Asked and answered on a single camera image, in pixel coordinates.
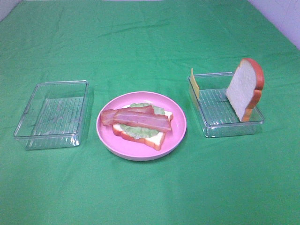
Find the bacon strip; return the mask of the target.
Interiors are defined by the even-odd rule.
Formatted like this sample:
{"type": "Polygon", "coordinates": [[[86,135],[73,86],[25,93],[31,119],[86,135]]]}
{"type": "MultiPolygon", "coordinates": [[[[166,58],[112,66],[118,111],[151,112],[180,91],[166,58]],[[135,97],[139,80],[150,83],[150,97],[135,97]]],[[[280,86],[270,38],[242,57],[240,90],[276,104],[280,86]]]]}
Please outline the bacon strip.
{"type": "Polygon", "coordinates": [[[160,114],[119,110],[115,113],[113,121],[119,124],[125,124],[132,127],[149,128],[160,132],[168,132],[172,130],[171,122],[168,117],[160,114]]]}
{"type": "Polygon", "coordinates": [[[147,114],[154,114],[154,108],[151,105],[142,107],[126,107],[120,109],[108,109],[100,113],[100,121],[103,125],[112,125],[115,114],[119,111],[133,111],[147,114]]]}

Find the green lettuce leaf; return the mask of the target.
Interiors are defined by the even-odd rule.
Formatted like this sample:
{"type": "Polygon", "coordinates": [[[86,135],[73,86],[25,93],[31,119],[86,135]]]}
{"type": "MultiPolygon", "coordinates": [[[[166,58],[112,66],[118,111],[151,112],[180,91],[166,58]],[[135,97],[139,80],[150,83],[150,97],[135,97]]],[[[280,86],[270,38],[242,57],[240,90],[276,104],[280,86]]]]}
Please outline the green lettuce leaf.
{"type": "MultiPolygon", "coordinates": [[[[149,106],[151,104],[149,103],[133,103],[129,107],[143,107],[143,106],[149,106]]],[[[167,115],[165,110],[161,107],[151,105],[154,109],[155,114],[161,114],[161,115],[167,115]]],[[[145,127],[133,127],[125,124],[115,124],[114,127],[116,128],[117,126],[120,127],[120,129],[128,134],[129,136],[133,137],[134,139],[139,139],[139,138],[151,138],[155,135],[160,134],[159,131],[145,128],[145,127]]]]}

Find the bread slice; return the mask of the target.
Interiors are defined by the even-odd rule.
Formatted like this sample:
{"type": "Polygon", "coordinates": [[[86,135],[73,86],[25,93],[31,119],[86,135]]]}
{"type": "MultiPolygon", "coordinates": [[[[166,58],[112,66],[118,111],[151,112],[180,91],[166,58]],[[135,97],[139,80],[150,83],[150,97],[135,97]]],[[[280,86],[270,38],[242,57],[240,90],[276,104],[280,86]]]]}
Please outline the bread slice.
{"type": "Polygon", "coordinates": [[[239,121],[250,121],[262,96],[264,81],[263,70],[257,61],[251,58],[240,61],[225,93],[239,121]]]}
{"type": "MultiPolygon", "coordinates": [[[[166,111],[167,113],[167,117],[169,119],[169,121],[171,121],[173,119],[173,113],[171,111],[166,111]]],[[[155,135],[151,138],[139,138],[139,139],[134,139],[133,137],[129,136],[128,134],[126,134],[125,132],[123,132],[119,126],[117,127],[112,127],[112,131],[116,136],[120,136],[122,139],[128,140],[128,141],[132,141],[132,142],[137,142],[137,143],[143,143],[151,148],[154,148],[155,150],[160,150],[161,146],[164,142],[165,139],[165,135],[166,133],[164,132],[160,132],[160,134],[155,135]]]]}

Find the pink round plate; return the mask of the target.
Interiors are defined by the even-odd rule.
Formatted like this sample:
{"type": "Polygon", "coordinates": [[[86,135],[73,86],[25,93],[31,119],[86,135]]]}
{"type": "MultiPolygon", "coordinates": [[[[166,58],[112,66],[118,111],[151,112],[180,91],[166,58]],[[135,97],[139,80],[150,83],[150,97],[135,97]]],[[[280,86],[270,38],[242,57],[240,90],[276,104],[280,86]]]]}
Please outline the pink round plate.
{"type": "Polygon", "coordinates": [[[101,124],[99,115],[96,125],[97,134],[104,146],[113,154],[133,161],[154,160],[172,152],[184,138],[187,129],[186,116],[181,107],[165,95],[149,91],[130,92],[114,98],[102,110],[118,109],[132,103],[144,102],[162,107],[173,113],[172,132],[166,134],[161,150],[156,151],[145,144],[127,141],[114,135],[111,126],[101,124]]]}

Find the yellow cheese slice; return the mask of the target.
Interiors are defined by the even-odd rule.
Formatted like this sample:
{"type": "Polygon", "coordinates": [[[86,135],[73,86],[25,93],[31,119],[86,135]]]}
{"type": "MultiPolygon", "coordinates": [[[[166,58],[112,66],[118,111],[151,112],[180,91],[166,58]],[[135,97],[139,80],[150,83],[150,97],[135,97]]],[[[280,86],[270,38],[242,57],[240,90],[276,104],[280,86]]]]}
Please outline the yellow cheese slice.
{"type": "Polygon", "coordinates": [[[191,68],[191,74],[190,74],[190,81],[191,81],[191,85],[193,88],[193,91],[195,93],[196,99],[199,100],[199,91],[200,88],[195,80],[195,76],[194,76],[194,72],[193,72],[193,68],[191,68]]]}

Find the right clear plastic tray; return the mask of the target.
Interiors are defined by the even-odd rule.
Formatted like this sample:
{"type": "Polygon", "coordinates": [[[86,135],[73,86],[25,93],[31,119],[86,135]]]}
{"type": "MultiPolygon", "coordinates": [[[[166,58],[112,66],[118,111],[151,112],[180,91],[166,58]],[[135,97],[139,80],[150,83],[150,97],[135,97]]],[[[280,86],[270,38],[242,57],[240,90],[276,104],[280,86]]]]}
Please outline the right clear plastic tray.
{"type": "Polygon", "coordinates": [[[248,122],[240,122],[225,94],[233,72],[195,74],[200,88],[199,100],[188,77],[190,98],[203,135],[207,138],[253,135],[261,132],[264,117],[258,107],[248,122]]]}

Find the clear plastic tray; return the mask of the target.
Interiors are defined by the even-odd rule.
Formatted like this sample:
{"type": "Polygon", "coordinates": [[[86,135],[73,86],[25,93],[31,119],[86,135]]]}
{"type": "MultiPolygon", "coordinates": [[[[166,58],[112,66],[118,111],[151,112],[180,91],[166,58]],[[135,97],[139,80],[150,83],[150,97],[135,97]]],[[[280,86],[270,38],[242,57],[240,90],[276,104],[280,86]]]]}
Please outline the clear plastic tray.
{"type": "Polygon", "coordinates": [[[23,111],[13,137],[26,150],[79,146],[88,110],[89,83],[38,83],[23,111]]]}
{"type": "Polygon", "coordinates": [[[258,107],[248,122],[240,122],[225,94],[233,72],[195,74],[200,88],[199,100],[188,77],[190,98],[203,135],[207,138],[253,135],[261,132],[264,117],[258,107]]]}

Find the green tablecloth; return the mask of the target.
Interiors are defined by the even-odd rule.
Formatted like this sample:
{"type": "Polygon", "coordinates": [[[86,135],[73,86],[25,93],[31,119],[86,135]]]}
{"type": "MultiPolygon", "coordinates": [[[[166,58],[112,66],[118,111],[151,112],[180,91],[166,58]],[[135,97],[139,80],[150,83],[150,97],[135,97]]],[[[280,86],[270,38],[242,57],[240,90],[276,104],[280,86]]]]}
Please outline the green tablecloth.
{"type": "Polygon", "coordinates": [[[297,225],[300,52],[246,0],[23,1],[0,24],[0,222],[3,225],[297,225]],[[195,73],[265,75],[260,133],[205,138],[188,90],[195,73]],[[13,133],[37,83],[87,80],[88,136],[27,151],[13,133]],[[181,144],[150,162],[100,141],[111,99],[147,90],[187,118],[181,144]]]}

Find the left clear plastic tray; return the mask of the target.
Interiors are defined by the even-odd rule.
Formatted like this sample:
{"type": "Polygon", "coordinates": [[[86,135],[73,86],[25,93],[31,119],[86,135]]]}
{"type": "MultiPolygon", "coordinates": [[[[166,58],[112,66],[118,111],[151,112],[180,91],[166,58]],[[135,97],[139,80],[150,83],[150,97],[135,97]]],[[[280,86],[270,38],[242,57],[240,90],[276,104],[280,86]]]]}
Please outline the left clear plastic tray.
{"type": "Polygon", "coordinates": [[[88,110],[89,83],[38,83],[23,111],[13,137],[26,150],[79,146],[88,110]]]}

